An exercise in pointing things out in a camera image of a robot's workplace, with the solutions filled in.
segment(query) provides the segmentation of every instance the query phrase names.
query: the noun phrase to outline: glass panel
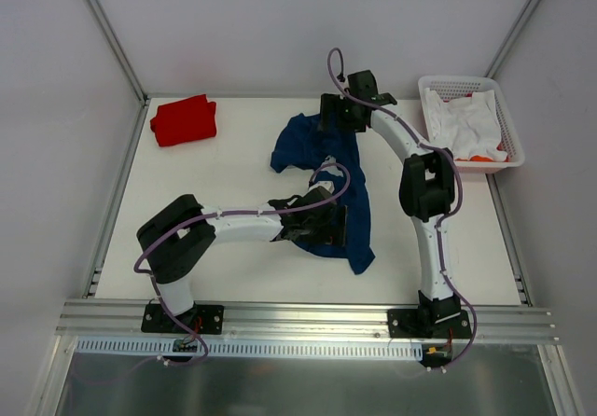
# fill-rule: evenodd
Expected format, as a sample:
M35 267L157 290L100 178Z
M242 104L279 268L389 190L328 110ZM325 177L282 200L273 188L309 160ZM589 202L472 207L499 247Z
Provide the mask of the glass panel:
M532 346L475 346L446 374L401 361L217 357L191 367L148 360L131 372L143 360L76 354L58 414L556 414Z

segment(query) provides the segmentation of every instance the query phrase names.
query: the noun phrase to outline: white cloth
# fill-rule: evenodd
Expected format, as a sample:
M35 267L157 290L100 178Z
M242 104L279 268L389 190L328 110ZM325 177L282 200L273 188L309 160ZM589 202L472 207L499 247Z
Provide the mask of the white cloth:
M495 92L473 92L472 97L445 103L436 91L424 91L427 117L434 145L447 147L455 159L475 156L504 161L507 153L498 150L502 132L495 111Z

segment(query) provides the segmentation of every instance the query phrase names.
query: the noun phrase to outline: white surface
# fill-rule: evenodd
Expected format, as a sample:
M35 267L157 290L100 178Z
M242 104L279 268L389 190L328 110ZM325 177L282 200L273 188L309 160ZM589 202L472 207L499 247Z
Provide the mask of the white surface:
M526 0L100 0L146 91L319 95L327 52L417 97L425 74L483 76Z
M499 77L524 143L500 173L535 302L549 306L589 415L597 414L597 0L545 0Z
M307 189L311 172L275 173L270 155L280 131L300 112L319 111L314 99L219 99L217 137L158 147L149 120L107 253L97 298L153 297L148 279L132 272L141 254L136 231L181 194L199 203L250 206ZM418 101L402 101L403 117L422 126ZM230 301L415 303L420 286L414 227L398 203L402 164L374 132L358 135L372 203L371 246L377 258L354 276L344 259L315 257L292 243L228 243L210 247L192 272L196 299ZM465 179L465 205L451 223L451 259L462 292L476 304L520 304L483 175Z
M136 103L82 0L2 0L0 28L0 413L21 416L89 274Z
M512 116L508 111L506 98L502 89L495 80L487 77L474 76L423 76L419 79L419 93L423 106L423 118L427 133L431 132L430 118L425 89L436 91L444 101L451 101L459 97L465 97L471 92L493 90L495 94L495 106L497 120L502 130L502 145L507 152L506 162L479 162L479 161L456 161L460 172L468 173L496 173L506 167L518 167L524 163L524 151L521 140L514 127Z

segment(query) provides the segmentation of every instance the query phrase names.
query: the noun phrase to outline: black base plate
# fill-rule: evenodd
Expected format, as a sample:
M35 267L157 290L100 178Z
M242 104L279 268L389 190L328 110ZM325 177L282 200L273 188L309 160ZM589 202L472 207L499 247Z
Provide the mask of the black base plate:
M430 327L418 324L417 309L390 309L388 315L388 329L390 338L407 339L447 339L452 331L453 340L470 340L471 330L468 313L461 311L459 316L437 323Z
M177 318L194 329L198 324L200 335L221 335L224 323L224 306L195 304L193 308ZM146 334L184 334L185 331L164 313L160 304L147 304L141 323L141 332Z

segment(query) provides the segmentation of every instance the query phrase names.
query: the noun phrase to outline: white wall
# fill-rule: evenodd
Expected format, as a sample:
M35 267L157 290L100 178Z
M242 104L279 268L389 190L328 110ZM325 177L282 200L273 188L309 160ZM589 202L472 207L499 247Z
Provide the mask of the white wall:
M482 76L526 0L101 0L148 92L333 90L326 56L416 97L427 74Z
M546 0L498 77L526 164L498 176L536 304L597 414L597 0Z
M0 413L88 274L136 103L82 0L0 0Z

